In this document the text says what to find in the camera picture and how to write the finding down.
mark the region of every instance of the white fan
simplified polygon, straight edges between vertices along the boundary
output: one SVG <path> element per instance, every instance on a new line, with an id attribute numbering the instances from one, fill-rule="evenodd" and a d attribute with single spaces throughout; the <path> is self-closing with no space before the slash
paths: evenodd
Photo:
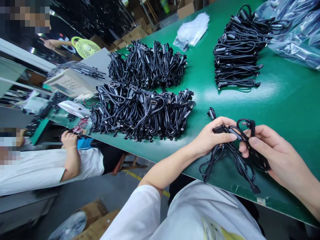
<path id="1" fill-rule="evenodd" d="M 63 110 L 66 110 L 67 112 L 76 115 L 80 118 L 88 117 L 91 114 L 90 110 L 82 104 L 75 103 L 69 100 L 58 103 L 58 106 L 61 107 Z"/>

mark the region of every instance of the plastic bag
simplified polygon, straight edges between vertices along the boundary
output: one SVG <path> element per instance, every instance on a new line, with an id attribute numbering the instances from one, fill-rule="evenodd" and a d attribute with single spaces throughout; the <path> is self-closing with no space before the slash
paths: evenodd
<path id="1" fill-rule="evenodd" d="M 188 49 L 188 45 L 195 46 L 206 32 L 209 20 L 208 14 L 200 13 L 193 21 L 183 23 L 173 45 L 179 47 L 183 52 Z"/>
<path id="2" fill-rule="evenodd" d="M 291 28 L 268 47 L 285 59 L 320 71 L 320 0 L 269 0 L 255 14 L 259 19 L 289 20 Z"/>
<path id="3" fill-rule="evenodd" d="M 85 212 L 76 212 L 54 230 L 48 240 L 72 240 L 84 230 L 86 223 L 87 216 Z"/>

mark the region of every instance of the white shirt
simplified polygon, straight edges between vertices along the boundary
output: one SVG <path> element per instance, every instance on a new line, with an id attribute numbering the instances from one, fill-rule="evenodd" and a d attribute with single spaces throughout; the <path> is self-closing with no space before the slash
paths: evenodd
<path id="1" fill-rule="evenodd" d="M 160 194 L 138 187 L 101 240 L 107 239 L 265 239 L 239 200 L 199 180 L 185 186 L 160 224 Z"/>
<path id="2" fill-rule="evenodd" d="M 97 148 L 79 150 L 79 154 L 81 173 L 60 182 L 67 159 L 65 149 L 20 152 L 20 160 L 0 168 L 0 196 L 54 187 L 103 173 L 103 156 Z"/>

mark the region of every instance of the left hand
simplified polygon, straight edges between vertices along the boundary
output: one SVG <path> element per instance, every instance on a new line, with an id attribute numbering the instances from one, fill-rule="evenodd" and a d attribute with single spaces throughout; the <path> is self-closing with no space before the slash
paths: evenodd
<path id="1" fill-rule="evenodd" d="M 67 130 L 61 135 L 61 142 L 65 149 L 77 148 L 78 136 Z"/>
<path id="2" fill-rule="evenodd" d="M 221 124 L 236 126 L 234 120 L 226 117 L 218 117 L 207 124 L 199 135 L 189 143 L 188 148 L 192 149 L 197 158 L 207 155 L 217 144 L 232 142 L 237 139 L 237 136 L 232 133 L 213 133 L 213 129 Z"/>

